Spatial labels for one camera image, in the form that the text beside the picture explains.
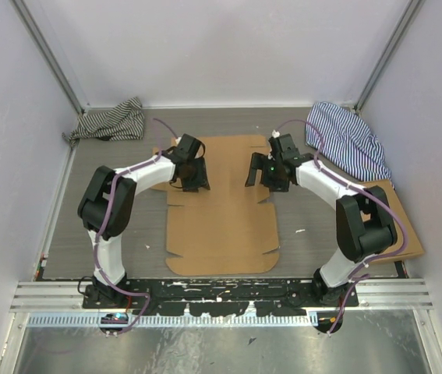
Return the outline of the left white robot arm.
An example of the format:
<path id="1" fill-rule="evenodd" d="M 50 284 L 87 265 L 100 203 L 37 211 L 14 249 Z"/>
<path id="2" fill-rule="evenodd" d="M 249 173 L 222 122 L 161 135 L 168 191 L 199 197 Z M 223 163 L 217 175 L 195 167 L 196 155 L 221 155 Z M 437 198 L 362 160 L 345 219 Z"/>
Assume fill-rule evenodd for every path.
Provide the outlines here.
<path id="1" fill-rule="evenodd" d="M 177 181 L 183 192 L 208 190 L 205 151 L 202 141 L 184 134 L 146 161 L 116 169 L 103 165 L 94 172 L 77 215 L 92 244 L 92 289 L 110 309 L 119 309 L 136 296 L 126 287 L 122 261 L 122 234 L 130 222 L 134 199 L 158 184 Z"/>

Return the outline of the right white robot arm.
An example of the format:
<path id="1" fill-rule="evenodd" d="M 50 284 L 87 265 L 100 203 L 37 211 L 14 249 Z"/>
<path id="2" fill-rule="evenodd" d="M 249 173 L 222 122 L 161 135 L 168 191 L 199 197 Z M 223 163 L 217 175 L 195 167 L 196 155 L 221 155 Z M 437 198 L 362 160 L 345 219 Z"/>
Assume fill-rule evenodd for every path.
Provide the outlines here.
<path id="1" fill-rule="evenodd" d="M 301 154 L 289 134 L 269 138 L 267 154 L 254 152 L 245 186 L 260 183 L 272 192 L 287 192 L 291 184 L 308 189 L 334 208 L 338 249 L 313 275 L 316 302 L 331 307 L 341 299 L 352 273 L 365 260 L 397 243 L 394 218 L 384 189 L 366 188 L 341 177 L 310 153 Z"/>

